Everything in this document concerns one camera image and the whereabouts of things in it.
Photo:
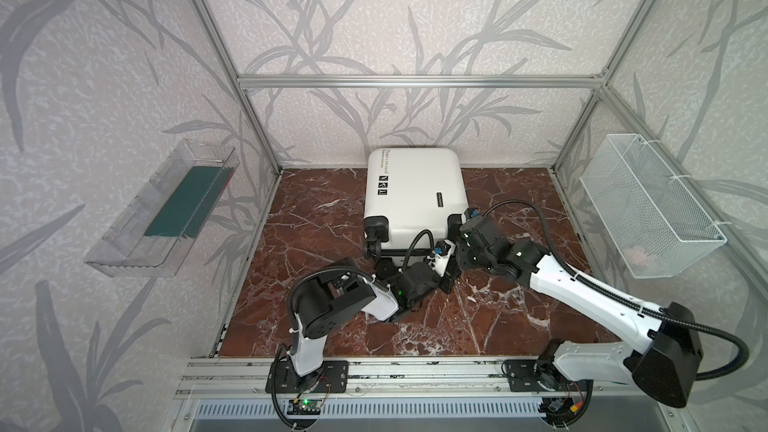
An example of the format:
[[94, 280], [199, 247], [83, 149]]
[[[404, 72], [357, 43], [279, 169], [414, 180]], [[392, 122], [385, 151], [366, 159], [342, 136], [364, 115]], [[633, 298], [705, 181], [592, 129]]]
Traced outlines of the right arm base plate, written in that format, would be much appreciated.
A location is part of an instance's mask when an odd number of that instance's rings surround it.
[[502, 375], [512, 392], [557, 392], [556, 376], [535, 359], [508, 359], [501, 365]]

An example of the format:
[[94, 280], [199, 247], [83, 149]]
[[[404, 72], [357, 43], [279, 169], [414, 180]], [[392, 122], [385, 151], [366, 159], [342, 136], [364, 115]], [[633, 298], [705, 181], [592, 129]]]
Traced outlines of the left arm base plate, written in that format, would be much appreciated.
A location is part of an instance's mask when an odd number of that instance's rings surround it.
[[347, 388], [349, 362], [324, 361], [321, 367], [300, 376], [288, 358], [273, 362], [266, 382], [266, 392], [276, 394], [344, 393]]

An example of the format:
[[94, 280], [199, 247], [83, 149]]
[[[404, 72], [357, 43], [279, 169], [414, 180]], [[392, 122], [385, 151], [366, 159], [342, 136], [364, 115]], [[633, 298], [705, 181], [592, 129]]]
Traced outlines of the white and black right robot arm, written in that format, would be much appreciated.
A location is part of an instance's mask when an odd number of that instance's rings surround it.
[[566, 304], [616, 336], [612, 343], [557, 339], [539, 358], [546, 380], [635, 385], [674, 408], [686, 406], [703, 357], [696, 332], [654, 318], [660, 306], [561, 264], [529, 240], [509, 241], [475, 209], [459, 228], [458, 264], [481, 268]]

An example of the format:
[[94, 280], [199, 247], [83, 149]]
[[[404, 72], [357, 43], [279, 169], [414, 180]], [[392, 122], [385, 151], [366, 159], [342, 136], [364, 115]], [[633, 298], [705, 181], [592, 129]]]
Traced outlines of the black and white suitcase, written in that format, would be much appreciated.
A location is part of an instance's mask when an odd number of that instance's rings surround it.
[[457, 242], [468, 208], [458, 155], [448, 148], [380, 148], [367, 162], [365, 255], [398, 263]]

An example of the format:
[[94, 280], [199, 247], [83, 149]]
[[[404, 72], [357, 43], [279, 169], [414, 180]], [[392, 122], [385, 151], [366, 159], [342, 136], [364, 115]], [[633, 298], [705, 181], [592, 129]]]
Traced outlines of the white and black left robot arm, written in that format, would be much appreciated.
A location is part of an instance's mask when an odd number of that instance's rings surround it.
[[386, 257], [376, 262], [373, 273], [345, 258], [300, 279], [288, 298], [293, 371], [299, 377], [317, 373], [327, 336], [357, 314], [397, 322], [434, 291], [450, 293], [460, 274], [455, 256], [432, 254], [409, 265]]

